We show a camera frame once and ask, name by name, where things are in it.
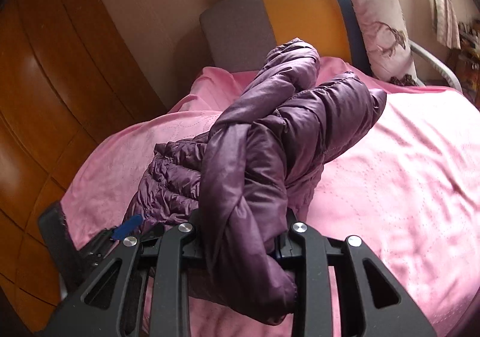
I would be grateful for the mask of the grey metal bed rail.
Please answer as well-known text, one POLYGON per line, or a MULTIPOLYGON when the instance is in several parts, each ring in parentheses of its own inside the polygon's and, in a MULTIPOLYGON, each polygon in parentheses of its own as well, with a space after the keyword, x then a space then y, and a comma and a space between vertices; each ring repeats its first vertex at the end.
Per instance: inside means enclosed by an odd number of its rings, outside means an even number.
POLYGON ((459 91, 460 93, 463 92, 461 83, 458 77, 453 71, 450 70, 450 68, 448 68, 447 65, 445 65, 440 59, 438 59, 436 56, 431 54, 425 48, 415 43, 413 40, 410 40, 409 44, 410 44, 411 51, 417 56, 421 57, 427 63, 429 63, 430 66, 434 68, 441 75, 441 77, 446 81, 446 83, 450 86, 450 88, 453 88, 459 91))

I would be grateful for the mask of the wooden wardrobe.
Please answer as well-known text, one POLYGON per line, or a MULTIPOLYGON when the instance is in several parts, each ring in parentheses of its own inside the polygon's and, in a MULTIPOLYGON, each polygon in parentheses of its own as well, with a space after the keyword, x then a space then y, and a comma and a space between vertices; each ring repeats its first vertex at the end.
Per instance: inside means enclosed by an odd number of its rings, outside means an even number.
POLYGON ((59 303, 38 218, 108 136, 166 111, 102 0, 1 7, 1 305, 30 331, 59 303))

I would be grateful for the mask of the purple puffer jacket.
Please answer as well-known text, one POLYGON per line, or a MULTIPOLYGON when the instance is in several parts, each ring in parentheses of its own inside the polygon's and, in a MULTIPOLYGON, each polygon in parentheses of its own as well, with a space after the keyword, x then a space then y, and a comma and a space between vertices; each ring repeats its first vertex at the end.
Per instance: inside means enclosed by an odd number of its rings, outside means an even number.
POLYGON ((317 83, 320 56, 294 39, 268 53, 262 69, 211 129, 159 143, 127 216, 140 232, 200 216, 208 271, 193 295, 267 325, 295 307, 294 277, 272 259, 287 213, 307 215, 326 163, 358 143, 386 106, 354 73, 317 83))

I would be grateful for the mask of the pink bed duvet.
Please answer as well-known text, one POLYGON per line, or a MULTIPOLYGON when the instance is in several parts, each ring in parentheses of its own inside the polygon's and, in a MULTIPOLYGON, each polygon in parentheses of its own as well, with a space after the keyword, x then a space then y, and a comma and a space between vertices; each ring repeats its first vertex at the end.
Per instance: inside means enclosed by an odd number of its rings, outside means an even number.
MULTIPOLYGON (((209 130, 253 78, 204 68, 167 115, 102 142, 61 200, 75 246, 120 224, 157 143, 209 130)), ((363 238, 445 336, 479 289, 479 110, 453 89, 363 81, 388 93, 385 110, 325 166, 306 220, 363 238)))

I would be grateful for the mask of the right pink curtain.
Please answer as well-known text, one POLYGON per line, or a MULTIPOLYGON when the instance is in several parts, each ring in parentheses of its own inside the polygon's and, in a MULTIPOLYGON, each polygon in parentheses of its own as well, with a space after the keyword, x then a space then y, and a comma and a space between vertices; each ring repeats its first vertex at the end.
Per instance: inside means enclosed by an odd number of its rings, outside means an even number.
POLYGON ((460 49, 458 21, 452 0, 434 0, 434 29, 437 40, 449 49, 460 49))

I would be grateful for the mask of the wooden side shelf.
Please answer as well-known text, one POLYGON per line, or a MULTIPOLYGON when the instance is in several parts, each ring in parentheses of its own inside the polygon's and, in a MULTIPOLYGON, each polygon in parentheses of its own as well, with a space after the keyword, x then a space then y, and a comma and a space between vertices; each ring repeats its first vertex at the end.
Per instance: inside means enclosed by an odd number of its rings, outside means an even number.
POLYGON ((479 109, 479 18, 459 23, 460 48, 451 51, 448 66, 456 74, 464 96, 479 109))

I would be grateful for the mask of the deer print pillow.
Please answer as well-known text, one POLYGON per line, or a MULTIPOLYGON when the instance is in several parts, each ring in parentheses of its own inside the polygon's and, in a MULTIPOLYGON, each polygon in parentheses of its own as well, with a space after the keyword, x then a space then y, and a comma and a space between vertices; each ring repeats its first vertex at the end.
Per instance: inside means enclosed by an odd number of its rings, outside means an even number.
POLYGON ((350 0, 373 76, 417 86, 419 80, 399 0, 350 0))

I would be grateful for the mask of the grey yellow blue headboard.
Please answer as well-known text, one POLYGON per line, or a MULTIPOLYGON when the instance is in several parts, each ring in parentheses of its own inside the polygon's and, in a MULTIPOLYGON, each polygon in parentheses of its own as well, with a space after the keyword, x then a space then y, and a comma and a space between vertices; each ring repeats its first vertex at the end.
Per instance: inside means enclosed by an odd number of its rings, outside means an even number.
POLYGON ((222 0, 199 21, 214 65, 231 73, 260 69, 293 38, 372 73, 351 0, 222 0))

